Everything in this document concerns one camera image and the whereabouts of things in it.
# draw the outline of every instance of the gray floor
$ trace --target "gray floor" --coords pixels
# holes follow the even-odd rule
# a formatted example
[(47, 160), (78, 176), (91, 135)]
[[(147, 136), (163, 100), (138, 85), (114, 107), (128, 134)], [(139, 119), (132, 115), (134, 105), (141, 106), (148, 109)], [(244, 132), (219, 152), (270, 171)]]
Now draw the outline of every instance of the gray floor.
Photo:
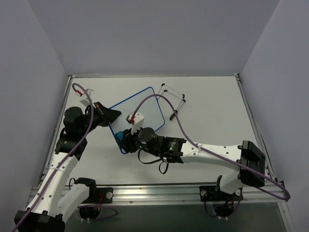
[(175, 231), (175, 232), (285, 232), (276, 203), (242, 204), (228, 220), (210, 218), (203, 205), (118, 206), (119, 215), (90, 224), (72, 215), (66, 232)]

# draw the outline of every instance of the transparent container lid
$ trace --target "transparent container lid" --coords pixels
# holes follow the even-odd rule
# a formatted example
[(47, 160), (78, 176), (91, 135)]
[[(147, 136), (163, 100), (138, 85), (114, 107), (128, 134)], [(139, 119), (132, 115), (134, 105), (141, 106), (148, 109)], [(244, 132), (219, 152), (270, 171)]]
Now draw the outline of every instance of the transparent container lid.
[[(148, 87), (110, 107), (110, 109), (121, 111), (121, 115), (110, 125), (110, 129), (114, 137), (118, 132), (124, 131), (125, 129), (130, 129), (132, 127), (126, 120), (127, 116), (135, 111), (143, 99), (152, 94), (155, 94), (154, 89), (152, 87)], [(145, 101), (140, 107), (139, 112), (145, 117), (143, 128), (151, 127), (157, 131), (164, 126), (165, 119), (156, 97), (151, 97)], [(120, 149), (120, 151), (122, 154), (127, 154), (122, 149)]]

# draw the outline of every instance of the blue frame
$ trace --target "blue frame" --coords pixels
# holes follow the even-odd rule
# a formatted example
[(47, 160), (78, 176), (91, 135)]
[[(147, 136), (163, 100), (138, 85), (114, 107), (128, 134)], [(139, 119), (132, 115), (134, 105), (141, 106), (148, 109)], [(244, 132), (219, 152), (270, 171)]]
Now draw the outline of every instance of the blue frame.
[[(140, 92), (138, 92), (138, 93), (132, 95), (131, 97), (128, 97), (128, 98), (124, 99), (123, 101), (117, 103), (116, 105), (111, 106), (110, 109), (113, 109), (114, 107), (116, 107), (116, 106), (120, 105), (121, 103), (123, 103), (123, 102), (125, 102), (125, 101), (127, 101), (127, 100), (129, 100), (129, 99), (131, 99), (131, 98), (133, 98), (133, 97), (135, 97), (136, 95), (142, 93), (143, 91), (145, 91), (145, 90), (147, 90), (147, 89), (149, 89), (149, 88), (151, 88), (152, 91), (153, 91), (153, 93), (155, 94), (154, 88), (152, 88), (151, 86), (149, 86), (149, 87), (143, 89), (142, 91), (140, 91)], [(158, 98), (155, 97), (155, 99), (156, 99), (156, 102), (158, 103), (158, 106), (159, 106), (159, 109), (160, 109), (160, 112), (161, 112), (161, 115), (162, 115), (162, 118), (163, 118), (163, 124), (162, 124), (158, 129), (155, 130), (155, 131), (158, 131), (159, 129), (161, 129), (161, 128), (165, 125), (165, 118), (164, 118), (164, 116), (163, 116), (163, 113), (162, 113), (162, 110), (161, 110), (161, 107), (160, 107)], [(109, 126), (109, 128), (110, 128), (110, 130), (111, 130), (111, 132), (112, 132), (112, 135), (114, 136), (114, 139), (115, 139), (116, 143), (117, 143), (116, 135), (115, 135), (114, 131), (112, 130), (112, 127), (111, 127), (110, 125), (108, 125), (108, 126)], [(125, 154), (128, 154), (128, 153), (123, 152), (122, 149), (120, 149), (120, 152), (121, 152), (122, 154), (124, 154), (124, 155), (125, 155)]]

